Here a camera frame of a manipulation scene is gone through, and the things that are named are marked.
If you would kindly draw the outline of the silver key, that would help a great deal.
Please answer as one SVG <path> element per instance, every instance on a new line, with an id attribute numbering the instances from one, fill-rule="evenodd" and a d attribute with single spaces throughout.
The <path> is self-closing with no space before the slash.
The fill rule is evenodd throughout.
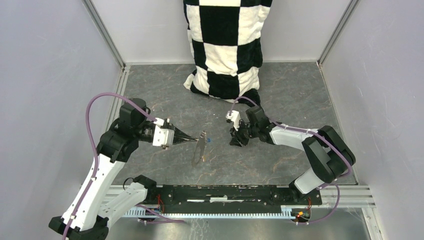
<path id="1" fill-rule="evenodd" d="M 204 140 L 208 140 L 208 138 L 207 138 L 207 133 L 206 133 L 206 131 L 202 131 L 201 133 L 200 133 L 200 135 L 199 135 L 199 140 L 200 139 L 204 139 Z"/>

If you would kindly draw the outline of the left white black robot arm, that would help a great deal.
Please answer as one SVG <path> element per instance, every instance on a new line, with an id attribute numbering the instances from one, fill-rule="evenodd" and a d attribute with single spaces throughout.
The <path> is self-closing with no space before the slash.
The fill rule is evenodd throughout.
<path id="1" fill-rule="evenodd" d="M 169 119 L 151 116 L 143 99 L 124 98 L 123 102 L 118 118 L 100 137 L 99 143 L 91 145 L 93 163 L 72 204 L 63 215 L 49 222 L 49 228 L 64 240 L 104 240 L 118 219 L 143 202 L 158 203 L 162 210 L 164 203 L 156 182 L 143 175 L 133 178 L 131 184 L 108 203 L 104 203 L 104 198 L 140 142 L 167 149 L 196 141 Z"/>

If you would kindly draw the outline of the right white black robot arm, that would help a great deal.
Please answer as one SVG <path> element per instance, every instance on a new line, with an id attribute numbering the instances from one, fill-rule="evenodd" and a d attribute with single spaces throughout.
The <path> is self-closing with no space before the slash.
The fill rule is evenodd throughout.
<path id="1" fill-rule="evenodd" d="M 309 193 L 333 183 L 352 172 L 356 157 L 336 130 L 325 125 L 321 128 L 299 128 L 271 120 L 260 106 L 246 110 L 244 121 L 236 110 L 226 114 L 232 124 L 230 145 L 244 147 L 251 139 L 286 146 L 303 151 L 310 168 L 289 184 L 289 199 L 302 204 Z"/>

